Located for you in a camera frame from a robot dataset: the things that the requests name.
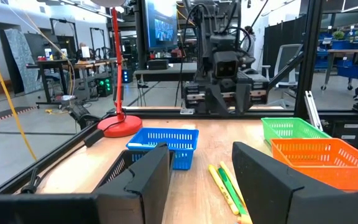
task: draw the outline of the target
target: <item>floor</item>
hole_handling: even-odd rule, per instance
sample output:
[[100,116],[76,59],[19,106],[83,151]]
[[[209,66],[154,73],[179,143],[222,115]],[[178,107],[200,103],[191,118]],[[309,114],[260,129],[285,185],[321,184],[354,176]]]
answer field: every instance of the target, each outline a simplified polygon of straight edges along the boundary
[[[350,109],[354,103],[352,96],[354,91],[347,90],[347,79],[342,77],[331,77],[327,90],[321,91],[324,74],[317,73],[314,76],[312,92],[316,106],[319,109]],[[173,106],[175,102],[176,82],[150,82],[145,95],[147,106]],[[269,94],[269,102],[280,99],[281,90],[272,90]],[[45,100],[44,93],[38,91],[12,99],[14,106],[35,106],[36,101]],[[138,92],[135,83],[124,87],[124,105],[136,106]],[[294,99],[286,97],[287,100],[295,102]],[[107,110],[113,108],[112,96],[100,98],[92,102],[88,110],[97,116],[103,116]],[[0,111],[8,110],[9,105],[3,95],[0,95]],[[26,138],[35,152],[37,158],[46,155],[63,142],[70,139],[80,128],[68,114],[50,115],[45,112],[50,109],[43,106],[19,114],[19,119]],[[18,132],[14,118],[0,121],[0,184],[15,174],[31,165],[34,160],[28,152],[24,141]]]

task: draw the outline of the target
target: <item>orange basket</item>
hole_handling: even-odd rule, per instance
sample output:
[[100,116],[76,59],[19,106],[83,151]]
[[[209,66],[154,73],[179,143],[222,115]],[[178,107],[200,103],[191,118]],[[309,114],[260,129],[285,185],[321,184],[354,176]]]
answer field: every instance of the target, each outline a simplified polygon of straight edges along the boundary
[[272,139],[274,159],[341,190],[358,190],[358,150],[341,139]]

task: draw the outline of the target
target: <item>white chair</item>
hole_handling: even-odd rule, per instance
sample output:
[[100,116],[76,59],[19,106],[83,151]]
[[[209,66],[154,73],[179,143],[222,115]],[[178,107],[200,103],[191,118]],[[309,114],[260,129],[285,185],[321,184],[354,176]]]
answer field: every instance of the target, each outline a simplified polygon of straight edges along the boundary
[[[281,45],[280,50],[278,51],[276,66],[274,68],[274,76],[276,76],[279,71],[285,67],[285,65],[296,55],[301,44],[287,44]],[[296,93],[291,90],[291,88],[296,88],[298,86],[298,76],[299,72],[297,72],[299,68],[292,70],[288,76],[284,77],[280,82],[276,85],[277,89],[285,89],[282,91],[281,98],[279,100],[268,103],[268,106],[282,106],[283,108],[287,108],[287,106],[295,106],[295,104],[291,101],[285,100],[284,96],[288,95],[292,98],[296,98]]]

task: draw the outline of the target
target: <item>red lamp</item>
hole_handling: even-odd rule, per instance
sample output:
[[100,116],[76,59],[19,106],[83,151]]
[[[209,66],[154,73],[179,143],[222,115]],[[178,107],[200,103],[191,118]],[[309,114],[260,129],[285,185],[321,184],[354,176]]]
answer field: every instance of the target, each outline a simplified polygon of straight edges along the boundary
[[114,35],[116,36],[116,54],[117,54],[117,101],[114,102],[117,108],[117,116],[112,118],[107,118],[99,122],[98,129],[104,130],[104,136],[109,138],[119,138],[124,136],[130,136],[138,132],[142,128],[142,120],[136,116],[126,115],[122,109],[122,56],[121,48],[119,43],[118,36],[118,21],[117,21],[117,11],[115,8],[111,9],[112,15],[112,29],[114,30]]

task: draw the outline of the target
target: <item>screen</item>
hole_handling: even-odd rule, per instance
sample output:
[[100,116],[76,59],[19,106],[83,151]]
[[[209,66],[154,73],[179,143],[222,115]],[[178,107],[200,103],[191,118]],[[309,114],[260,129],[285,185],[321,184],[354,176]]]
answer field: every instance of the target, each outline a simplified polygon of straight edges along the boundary
[[174,49],[178,45],[176,0],[145,0],[150,49]]

